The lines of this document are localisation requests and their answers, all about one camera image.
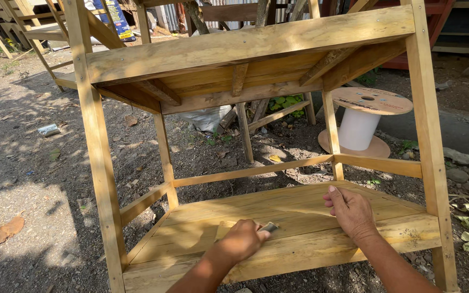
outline wooden shelf unit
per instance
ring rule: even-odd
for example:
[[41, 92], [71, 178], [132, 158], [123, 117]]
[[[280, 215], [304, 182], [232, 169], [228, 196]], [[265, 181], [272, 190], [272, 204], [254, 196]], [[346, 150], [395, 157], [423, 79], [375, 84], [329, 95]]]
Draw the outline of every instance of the wooden shelf unit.
[[[313, 1], [309, 7], [317, 7]], [[355, 6], [365, 7], [366, 3], [359, 0]], [[153, 5], [154, 0], [145, 0], [138, 11]], [[142, 45], [126, 47], [112, 34], [92, 33], [82, 0], [65, 3], [75, 68], [73, 79], [69, 78], [79, 93], [113, 292], [147, 287], [164, 292], [212, 245], [215, 225], [244, 217], [275, 219], [283, 230], [257, 255], [233, 269], [225, 282], [363, 260], [360, 250], [323, 206], [321, 194], [328, 184], [367, 196], [380, 232], [398, 251], [432, 248], [436, 285], [446, 292], [459, 291], [424, 2], [403, 0], [400, 6], [352, 12], [166, 42], [143, 40]], [[146, 32], [144, 17], [139, 14], [140, 29]], [[93, 53], [90, 35], [110, 50]], [[421, 162], [341, 154], [330, 91], [405, 51]], [[246, 64], [245, 76], [233, 73], [237, 66]], [[238, 96], [232, 94], [234, 77], [243, 80]], [[163, 115], [316, 90], [322, 91], [331, 155], [174, 178]], [[165, 182], [122, 209], [101, 94], [153, 113], [157, 132]], [[241, 128], [247, 131], [247, 127], [242, 121]], [[178, 203], [176, 187], [323, 162], [332, 163], [335, 181]], [[422, 178], [426, 209], [345, 181], [342, 164]], [[122, 228], [164, 195], [169, 211], [127, 253]], [[283, 260], [291, 265], [283, 265]]]

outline person's arm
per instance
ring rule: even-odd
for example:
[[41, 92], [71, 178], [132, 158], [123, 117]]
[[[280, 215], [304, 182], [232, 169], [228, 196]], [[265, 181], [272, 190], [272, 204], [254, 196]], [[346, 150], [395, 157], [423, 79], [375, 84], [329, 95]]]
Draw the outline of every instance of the person's arm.
[[261, 227], [251, 219], [239, 220], [166, 293], [215, 292], [229, 271], [237, 263], [255, 254], [270, 237], [268, 231], [257, 232]]
[[325, 206], [334, 207], [330, 214], [336, 216], [343, 231], [368, 258], [387, 292], [442, 293], [381, 237], [366, 198], [344, 188], [329, 186], [323, 199], [326, 200]]

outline hand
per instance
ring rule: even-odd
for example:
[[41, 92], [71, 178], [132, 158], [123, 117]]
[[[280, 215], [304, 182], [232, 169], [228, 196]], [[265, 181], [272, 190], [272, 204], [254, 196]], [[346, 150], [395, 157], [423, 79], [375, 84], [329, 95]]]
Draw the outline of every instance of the hand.
[[262, 227], [251, 219], [238, 220], [213, 249], [227, 256], [235, 265], [255, 254], [270, 237], [268, 231], [257, 232]]
[[359, 193], [330, 185], [323, 199], [326, 200], [326, 207], [333, 206], [330, 214], [336, 216], [343, 231], [354, 242], [370, 235], [379, 235], [370, 203]]

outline wooden shelf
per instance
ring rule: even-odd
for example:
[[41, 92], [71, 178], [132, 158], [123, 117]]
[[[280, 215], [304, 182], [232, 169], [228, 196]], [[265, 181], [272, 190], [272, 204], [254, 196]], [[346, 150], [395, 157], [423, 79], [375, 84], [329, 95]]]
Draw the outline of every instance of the wooden shelf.
[[324, 205], [330, 184], [366, 196], [380, 233], [399, 252], [441, 245], [438, 218], [422, 206], [348, 181], [326, 181], [179, 205], [128, 255], [126, 292], [165, 292], [213, 245], [220, 221], [280, 225], [257, 254], [231, 270], [226, 283], [365, 260]]

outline person's left hand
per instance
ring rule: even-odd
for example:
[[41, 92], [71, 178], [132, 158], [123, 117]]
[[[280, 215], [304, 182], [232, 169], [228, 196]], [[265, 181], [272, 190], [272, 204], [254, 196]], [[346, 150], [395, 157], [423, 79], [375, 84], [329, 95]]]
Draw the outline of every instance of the person's left hand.
[[215, 246], [228, 256], [233, 264], [237, 264], [255, 254], [265, 240], [269, 239], [268, 231], [257, 232], [262, 227], [262, 224], [251, 219], [238, 220]]

